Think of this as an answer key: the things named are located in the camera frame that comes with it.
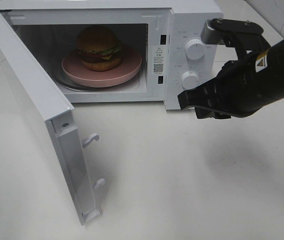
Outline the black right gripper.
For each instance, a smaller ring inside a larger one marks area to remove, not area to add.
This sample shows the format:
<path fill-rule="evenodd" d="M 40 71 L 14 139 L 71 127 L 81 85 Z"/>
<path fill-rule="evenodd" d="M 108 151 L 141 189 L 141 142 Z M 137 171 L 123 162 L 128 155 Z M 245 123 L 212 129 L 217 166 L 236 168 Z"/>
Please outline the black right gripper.
<path fill-rule="evenodd" d="M 194 108 L 198 119 L 225 120 L 247 117 L 266 105 L 255 76 L 256 57 L 270 48 L 262 33 L 263 28 L 254 22 L 208 19 L 202 42 L 235 48 L 238 59 L 228 61 L 208 82 L 181 92 L 177 96 L 180 109 Z"/>

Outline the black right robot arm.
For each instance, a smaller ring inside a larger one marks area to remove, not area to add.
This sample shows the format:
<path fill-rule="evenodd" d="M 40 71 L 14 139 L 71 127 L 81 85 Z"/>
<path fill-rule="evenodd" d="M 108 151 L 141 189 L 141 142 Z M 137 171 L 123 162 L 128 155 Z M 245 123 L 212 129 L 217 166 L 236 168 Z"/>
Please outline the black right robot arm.
<path fill-rule="evenodd" d="M 284 99 L 284 39 L 270 45 L 256 23 L 214 18 L 205 22 L 201 39 L 234 48 L 216 77 L 178 95 L 181 109 L 194 108 L 198 119 L 245 118 Z"/>

